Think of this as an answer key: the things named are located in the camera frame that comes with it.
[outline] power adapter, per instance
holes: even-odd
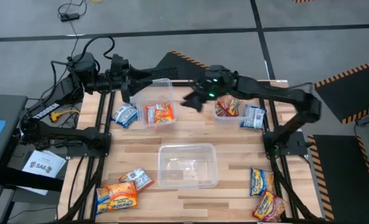
[[[75,19],[79,19],[79,13],[71,13],[71,14],[63,13],[63,14],[60,14],[61,22],[72,21],[72,20],[75,20]]]

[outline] empty plastic container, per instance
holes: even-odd
[[[157,103],[170,103],[174,114],[172,121],[165,121],[160,123],[149,123],[148,114],[145,106],[155,105]],[[168,78],[161,78],[153,80],[152,84],[142,89],[136,94],[136,106],[138,111],[138,121],[145,128],[156,128],[172,124],[177,120],[177,113],[174,105],[174,92],[172,81]]]
[[[210,188],[218,183],[216,150],[211,144],[162,146],[158,184],[164,189]]]

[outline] food wrapper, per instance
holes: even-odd
[[[174,120],[173,106],[170,103],[157,103],[145,106],[148,124]]]
[[[257,106],[245,105],[244,114],[246,119],[240,123],[241,128],[263,128],[263,118],[267,110]]]
[[[140,192],[144,188],[150,186],[155,182],[152,180],[142,168],[137,168],[131,172],[128,172],[123,177],[119,178],[120,182],[128,182],[134,180],[136,183],[137,191]]]
[[[137,117],[137,109],[130,103],[125,103],[116,111],[112,119],[115,123],[127,128],[131,123],[137,120]]]
[[[241,101],[234,96],[224,95],[215,101],[215,113],[217,116],[239,116]]]
[[[277,222],[279,216],[285,211],[286,205],[287,202],[284,199],[265,190],[252,216],[259,218],[262,222]]]
[[[109,190],[106,187],[100,187],[96,189],[97,192],[97,211],[96,215],[108,211],[108,205],[110,204]]]
[[[156,106],[155,123],[172,121],[173,119],[174,119],[173,109],[170,103],[163,103]]]
[[[251,168],[251,190],[250,196],[260,196],[265,190],[273,191],[273,172]]]
[[[109,190],[110,204],[108,210],[117,210],[137,206],[137,189],[134,181],[105,185]]]

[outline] wooden tabletop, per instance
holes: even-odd
[[[275,86],[287,86],[287,81],[271,81]],[[189,87],[174,87],[175,107],[178,119],[169,132],[154,132],[141,129],[139,122],[128,129],[112,123],[112,143],[105,159],[101,184],[118,183],[123,174],[142,167],[152,179],[157,180],[157,155],[166,144],[213,144],[217,152],[219,182],[211,189],[166,190],[157,181],[138,195],[139,206],[135,208],[105,212],[96,216],[96,222],[255,222],[251,211],[259,202],[250,197],[250,167],[271,170],[264,153],[262,131],[241,129],[238,125],[222,125],[213,117],[213,102],[204,106],[202,113],[180,106],[182,97],[190,93]],[[94,126],[100,95],[86,94],[83,99],[78,129]],[[115,112],[121,105],[120,93],[116,93]],[[259,105],[259,100],[248,102]],[[278,120],[285,123],[295,114],[292,105],[275,103]],[[105,121],[107,103],[104,108]],[[66,214],[68,196],[79,158],[68,163],[61,192],[58,214]],[[287,156],[292,186],[299,198],[317,216],[321,216],[309,165],[299,156]],[[80,166],[73,188],[72,204],[83,188],[87,158]],[[86,203],[85,218],[90,216],[93,191]],[[290,217],[289,206],[286,209]]]

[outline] yellow cable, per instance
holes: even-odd
[[[61,116],[61,115],[63,115],[63,114],[69,113],[69,112],[80,114],[80,112],[79,112],[79,111],[77,111],[77,110],[67,110],[67,111],[63,111],[63,112],[61,112],[61,113],[59,113],[59,114],[60,114],[60,116]]]
[[[61,115],[66,114],[66,113],[78,113],[78,114],[80,114],[80,112],[77,111],[77,110],[67,110],[67,111],[63,111],[61,113],[58,113],[58,112],[54,112],[53,111],[53,112],[50,113],[50,120],[53,123],[55,123],[55,122],[58,121],[58,119],[61,117]]]

